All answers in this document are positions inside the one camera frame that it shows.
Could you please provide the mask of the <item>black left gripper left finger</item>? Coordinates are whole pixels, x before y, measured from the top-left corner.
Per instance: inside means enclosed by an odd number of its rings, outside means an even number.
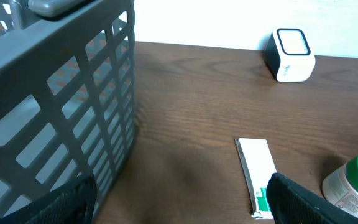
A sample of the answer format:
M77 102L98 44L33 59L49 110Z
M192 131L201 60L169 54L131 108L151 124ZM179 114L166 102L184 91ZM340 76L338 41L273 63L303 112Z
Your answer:
M98 188L94 175L82 174L38 200L0 218L0 224L93 222Z

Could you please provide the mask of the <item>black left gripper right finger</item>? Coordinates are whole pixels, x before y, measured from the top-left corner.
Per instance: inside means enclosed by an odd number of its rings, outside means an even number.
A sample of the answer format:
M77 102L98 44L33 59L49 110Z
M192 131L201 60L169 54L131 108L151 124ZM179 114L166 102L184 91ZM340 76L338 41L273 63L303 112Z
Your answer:
M267 201L275 223L358 224L358 218L278 172L268 182Z

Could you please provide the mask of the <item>white Panadol box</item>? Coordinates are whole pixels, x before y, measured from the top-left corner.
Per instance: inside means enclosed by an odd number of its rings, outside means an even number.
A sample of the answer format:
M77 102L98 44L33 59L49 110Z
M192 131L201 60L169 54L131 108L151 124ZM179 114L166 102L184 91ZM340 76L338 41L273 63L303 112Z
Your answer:
M251 217L272 220L267 186L277 170L268 143L265 139L239 138L235 144L252 204Z

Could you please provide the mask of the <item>green lid jar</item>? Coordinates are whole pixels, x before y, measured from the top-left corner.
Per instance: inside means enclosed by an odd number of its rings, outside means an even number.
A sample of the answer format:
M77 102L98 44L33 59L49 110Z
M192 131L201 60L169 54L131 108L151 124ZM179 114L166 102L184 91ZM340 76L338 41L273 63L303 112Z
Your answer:
M329 203L358 218L358 156L323 180L322 193Z

